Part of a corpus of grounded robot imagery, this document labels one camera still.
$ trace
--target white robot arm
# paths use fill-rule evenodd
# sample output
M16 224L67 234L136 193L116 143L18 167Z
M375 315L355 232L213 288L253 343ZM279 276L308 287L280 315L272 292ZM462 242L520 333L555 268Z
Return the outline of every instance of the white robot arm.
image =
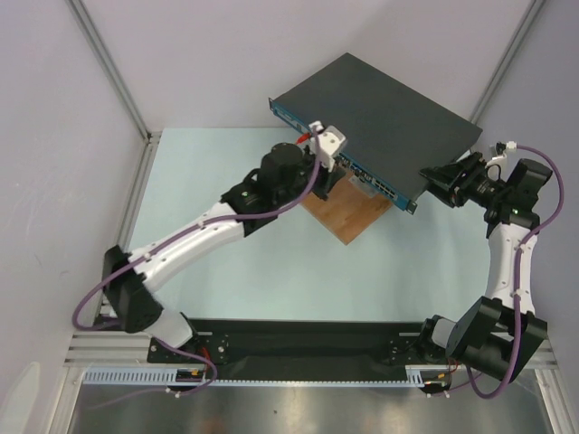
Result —
M184 315L162 306L155 292L210 251L272 222L301 202L309 190L327 199L345 174L335 164L335 157L346 145L346 138L336 128L323 128L319 122L311 124L310 130L317 133L314 146L302 150L293 144L277 144L262 159L259 169L252 170L220 202L180 230L129 253L119 246L107 251L105 277L130 263L137 264L104 289L123 330L148 333L174 348L188 343L195 338L195 330Z

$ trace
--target wooden board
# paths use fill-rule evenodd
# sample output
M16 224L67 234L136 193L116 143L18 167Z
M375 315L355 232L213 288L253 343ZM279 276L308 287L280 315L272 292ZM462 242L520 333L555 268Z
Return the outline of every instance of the wooden board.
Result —
M327 201L312 193L303 202L304 208L346 245L393 205L379 193L368 196L350 181L352 176L348 173L339 180Z

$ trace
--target white table surface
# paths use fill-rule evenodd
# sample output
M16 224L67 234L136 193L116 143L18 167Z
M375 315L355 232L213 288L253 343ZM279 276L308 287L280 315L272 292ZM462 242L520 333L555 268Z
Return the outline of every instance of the white table surface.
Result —
M130 247L197 218L238 184L289 128L163 132ZM221 247L157 296L199 318L423 321L460 318L485 291L483 210L425 193L414 216L392 208L348 246L301 207Z

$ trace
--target red wire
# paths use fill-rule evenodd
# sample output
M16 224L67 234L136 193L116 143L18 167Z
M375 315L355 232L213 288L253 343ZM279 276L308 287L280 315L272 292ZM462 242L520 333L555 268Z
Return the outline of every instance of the red wire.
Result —
M452 369L452 371L449 371L449 373L455 373L455 372L458 371L458 369L459 369L459 361L458 361L458 360L455 360L455 361L454 361L454 368Z
M296 140L296 145L299 145L300 143L303 143L306 140L309 140L310 137L311 137L310 133L302 134L301 136L299 136L299 139Z

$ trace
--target white wall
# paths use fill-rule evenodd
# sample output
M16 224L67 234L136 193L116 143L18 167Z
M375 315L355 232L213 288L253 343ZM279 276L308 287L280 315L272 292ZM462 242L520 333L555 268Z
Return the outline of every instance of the white wall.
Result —
M143 144L63 0L0 16L0 402L40 362L37 434Z
M468 117L531 0L85 0L149 127L278 127L346 51Z
M579 3L547 3L535 29L481 120L480 143L516 140L537 147L558 164L565 181L565 207L539 235L533 258L536 312L548 321L567 389L579 405ZM520 152L520 157L532 157ZM555 179L536 209L545 219L556 207Z

